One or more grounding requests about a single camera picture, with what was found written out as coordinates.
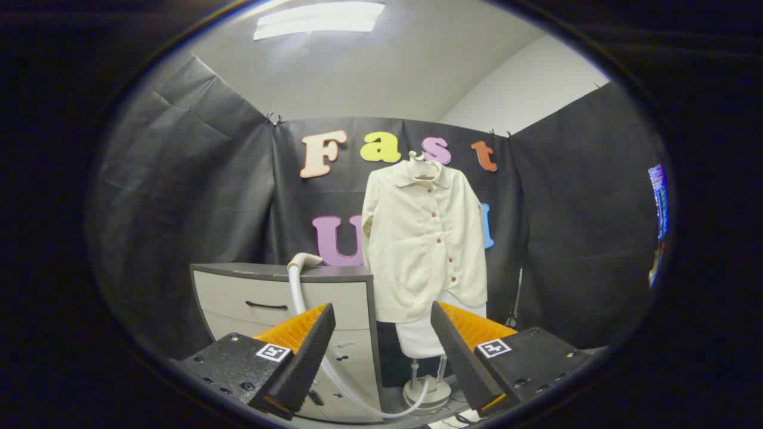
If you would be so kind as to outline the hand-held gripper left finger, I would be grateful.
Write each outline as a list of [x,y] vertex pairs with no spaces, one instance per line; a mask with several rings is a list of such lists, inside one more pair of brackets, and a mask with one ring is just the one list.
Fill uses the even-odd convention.
[[291,421],[312,389],[336,326],[330,303],[256,336],[232,332],[178,362],[207,389]]

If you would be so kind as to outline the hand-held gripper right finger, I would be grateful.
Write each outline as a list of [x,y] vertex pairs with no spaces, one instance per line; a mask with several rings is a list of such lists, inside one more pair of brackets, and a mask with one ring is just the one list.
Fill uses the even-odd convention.
[[516,331],[443,301],[433,302],[430,321],[466,401],[482,418],[545,393],[593,358],[545,329]]

